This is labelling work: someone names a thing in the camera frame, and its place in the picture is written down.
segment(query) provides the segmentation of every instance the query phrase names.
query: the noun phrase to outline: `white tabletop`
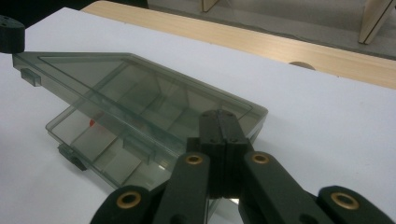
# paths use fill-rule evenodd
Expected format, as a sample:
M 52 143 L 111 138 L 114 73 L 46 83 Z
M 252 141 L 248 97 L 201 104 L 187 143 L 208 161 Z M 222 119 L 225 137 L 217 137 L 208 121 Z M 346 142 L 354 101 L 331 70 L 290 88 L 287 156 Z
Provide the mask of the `white tabletop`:
M 26 51 L 131 52 L 263 105 L 256 150 L 307 191 L 354 189 L 396 220 L 395 90 L 67 8 L 26 30 Z M 23 81 L 10 55 L 0 71 L 0 222 L 89 223 L 113 189 L 47 135 L 67 104 Z M 221 216 L 211 223 L 229 223 Z

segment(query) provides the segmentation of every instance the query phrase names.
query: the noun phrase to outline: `brass insert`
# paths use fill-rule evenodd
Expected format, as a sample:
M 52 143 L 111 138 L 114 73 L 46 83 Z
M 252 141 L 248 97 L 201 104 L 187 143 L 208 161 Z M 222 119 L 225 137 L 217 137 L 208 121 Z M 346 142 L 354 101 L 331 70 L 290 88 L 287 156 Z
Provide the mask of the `brass insert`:
M 359 203 L 351 197 L 348 194 L 342 193 L 342 192 L 335 192 L 332 193 L 331 195 L 332 200 L 339 206 L 349 209 L 349 210 L 355 210 L 359 208 Z
M 259 163 L 259 164 L 265 164 L 268 161 L 270 161 L 268 156 L 263 155 L 263 154 L 254 154 L 251 159 L 253 159 L 253 161 L 255 161 L 256 163 Z
M 192 155 L 186 158 L 186 162 L 192 165 L 199 164 L 203 161 L 202 157 L 197 155 Z
M 142 200 L 140 193 L 136 191 L 128 191 L 119 196 L 117 206 L 119 208 L 128 209 L 137 206 Z

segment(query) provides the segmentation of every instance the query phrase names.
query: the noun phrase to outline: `wooden panel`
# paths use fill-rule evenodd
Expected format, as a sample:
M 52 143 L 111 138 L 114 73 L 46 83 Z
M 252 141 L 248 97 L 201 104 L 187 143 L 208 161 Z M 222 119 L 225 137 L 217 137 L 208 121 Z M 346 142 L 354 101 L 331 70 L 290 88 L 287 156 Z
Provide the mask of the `wooden panel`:
M 370 44 L 395 6 L 396 0 L 367 0 L 359 42 Z
M 396 89 L 396 61 L 106 1 L 82 10 L 284 63 L 308 63 L 321 72 Z

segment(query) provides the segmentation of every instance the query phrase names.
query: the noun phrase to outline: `transparent plastic box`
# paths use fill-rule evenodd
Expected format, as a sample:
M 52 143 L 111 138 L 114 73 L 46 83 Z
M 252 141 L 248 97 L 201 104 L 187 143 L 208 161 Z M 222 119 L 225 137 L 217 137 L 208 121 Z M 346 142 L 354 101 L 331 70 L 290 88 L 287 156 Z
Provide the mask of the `transparent plastic box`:
M 129 53 L 24 52 L 13 55 L 23 79 L 71 106 L 47 125 L 60 149 L 115 188 L 148 190 L 166 181 L 198 116 L 234 113 L 254 141 L 267 110 Z

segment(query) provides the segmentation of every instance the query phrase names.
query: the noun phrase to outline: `black cylinder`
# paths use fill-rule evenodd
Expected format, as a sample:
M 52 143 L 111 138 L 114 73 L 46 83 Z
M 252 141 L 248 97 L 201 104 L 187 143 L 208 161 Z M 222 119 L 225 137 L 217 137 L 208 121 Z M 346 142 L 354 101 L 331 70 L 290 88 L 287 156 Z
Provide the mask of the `black cylinder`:
M 21 53 L 24 51 L 25 27 L 10 17 L 0 15 L 0 52 Z

